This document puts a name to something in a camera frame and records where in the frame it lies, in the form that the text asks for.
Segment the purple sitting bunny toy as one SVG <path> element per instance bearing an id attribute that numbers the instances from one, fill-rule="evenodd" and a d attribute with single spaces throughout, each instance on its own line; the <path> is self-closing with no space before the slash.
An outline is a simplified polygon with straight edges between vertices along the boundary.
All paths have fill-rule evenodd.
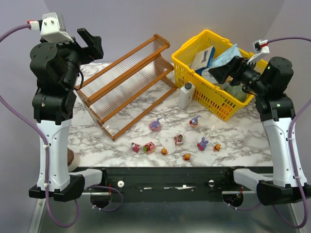
<path id="1" fill-rule="evenodd" d="M 208 145 L 208 140 L 203 136 L 201 141 L 197 144 L 197 147 L 200 151 L 204 151 Z"/>

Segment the dark pink cake toy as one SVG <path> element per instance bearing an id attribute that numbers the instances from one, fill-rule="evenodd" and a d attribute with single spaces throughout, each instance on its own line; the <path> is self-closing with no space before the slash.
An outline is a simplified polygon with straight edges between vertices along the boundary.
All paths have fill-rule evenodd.
<path id="1" fill-rule="evenodd" d="M 137 144 L 137 143 L 132 142 L 132 143 L 131 143 L 131 149 L 132 149 L 132 151 L 138 153 L 139 150 L 140 150 L 140 145 Z"/>

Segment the pink strawberry cake toy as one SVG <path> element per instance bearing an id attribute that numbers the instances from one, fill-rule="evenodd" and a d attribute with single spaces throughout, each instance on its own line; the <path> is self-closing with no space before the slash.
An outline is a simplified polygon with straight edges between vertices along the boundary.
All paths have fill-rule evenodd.
<path id="1" fill-rule="evenodd" d="M 152 141 L 150 141 L 149 143 L 146 143 L 143 146 L 143 151 L 145 153 L 152 153 L 155 150 L 155 148 L 156 148 L 155 144 Z"/>

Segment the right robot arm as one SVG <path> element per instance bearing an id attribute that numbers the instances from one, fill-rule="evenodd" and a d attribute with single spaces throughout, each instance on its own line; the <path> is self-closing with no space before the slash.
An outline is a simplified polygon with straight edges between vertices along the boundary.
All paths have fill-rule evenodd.
<path id="1" fill-rule="evenodd" d="M 273 159 L 273 177 L 267 178 L 246 168 L 233 171 L 234 182 L 256 192 L 261 204 L 278 205 L 300 202 L 311 196 L 311 187 L 301 167 L 295 141 L 297 114 L 293 101 L 284 93 L 294 72 L 292 63 L 282 57 L 270 59 L 263 73 L 255 64 L 235 56 L 224 66 L 209 73 L 223 84 L 242 84 L 256 96 L 256 109 L 266 133 Z"/>

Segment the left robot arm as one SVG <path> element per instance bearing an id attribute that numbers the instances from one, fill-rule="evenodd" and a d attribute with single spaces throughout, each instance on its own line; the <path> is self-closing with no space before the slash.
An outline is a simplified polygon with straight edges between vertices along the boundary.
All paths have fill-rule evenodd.
<path id="1" fill-rule="evenodd" d="M 32 101 L 34 119 L 40 130 L 40 172 L 37 184 L 29 190 L 31 198 L 53 197 L 67 202 L 78 199 L 88 187 L 86 176 L 102 181 L 99 170 L 70 175 L 68 171 L 68 135 L 76 101 L 74 86 L 80 66 L 102 59 L 102 39 L 85 28 L 77 33 L 86 42 L 82 48 L 75 40 L 50 43 L 41 38 L 30 52 L 30 69 L 37 78 L 37 91 Z"/>

